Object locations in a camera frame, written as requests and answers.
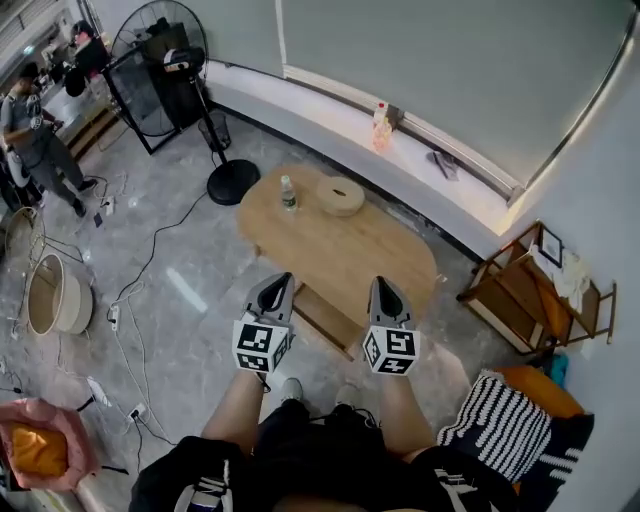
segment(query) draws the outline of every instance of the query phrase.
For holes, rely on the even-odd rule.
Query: round bin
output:
[[[229,129],[227,128],[227,119],[222,112],[215,110],[213,112],[209,112],[209,117],[211,118],[216,135],[218,136],[218,140],[222,146],[220,149],[224,151],[231,145],[231,136],[229,135]],[[209,133],[209,129],[207,128],[207,124],[204,122],[204,119],[200,119],[200,122],[198,122],[198,129],[200,130],[200,133],[202,133],[204,140],[207,142],[209,149],[211,149],[211,151],[218,151],[213,140],[211,140],[211,134]]]
[[[38,335],[52,330],[80,334],[89,325],[93,312],[91,288],[56,254],[38,263],[27,297],[29,325]]]

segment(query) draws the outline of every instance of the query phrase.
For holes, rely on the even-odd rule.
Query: black shoe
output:
[[[78,187],[78,192],[84,192],[92,187],[95,187],[98,184],[98,180],[94,180],[91,178],[90,180],[84,180],[82,185]]]
[[[84,204],[82,203],[82,201],[80,201],[80,199],[76,199],[73,202],[73,209],[76,212],[76,215],[80,218],[84,217],[87,214],[87,209],[85,208]]]

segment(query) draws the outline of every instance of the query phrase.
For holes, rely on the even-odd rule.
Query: round beige object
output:
[[[85,279],[73,274],[59,256],[49,254],[33,273],[27,307],[36,334],[52,330],[80,334],[91,319],[93,296]]]
[[[364,191],[346,178],[322,178],[316,189],[322,209],[336,217],[349,217],[364,204]]]

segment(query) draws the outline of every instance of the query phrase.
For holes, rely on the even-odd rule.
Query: bottle label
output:
[[[295,208],[296,206],[296,196],[293,196],[289,199],[282,198],[282,204],[285,208]]]

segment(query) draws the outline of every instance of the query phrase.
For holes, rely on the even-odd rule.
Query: fan base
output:
[[[207,181],[207,192],[214,203],[231,206],[240,203],[260,179],[256,164],[249,160],[230,160],[219,165]]]

